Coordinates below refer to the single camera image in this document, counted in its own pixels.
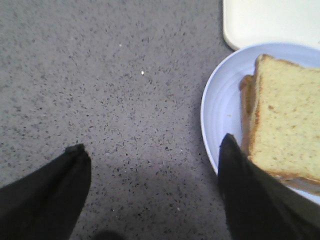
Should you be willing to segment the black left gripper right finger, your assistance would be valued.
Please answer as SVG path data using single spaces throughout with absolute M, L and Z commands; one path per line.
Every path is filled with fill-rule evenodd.
M 320 206 L 251 163 L 229 133 L 219 149 L 218 186 L 232 239 L 320 238 Z

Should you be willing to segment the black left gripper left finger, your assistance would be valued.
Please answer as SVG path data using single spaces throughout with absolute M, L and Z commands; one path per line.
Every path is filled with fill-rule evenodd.
M 91 185 L 83 144 L 0 189 L 2 240 L 68 240 Z

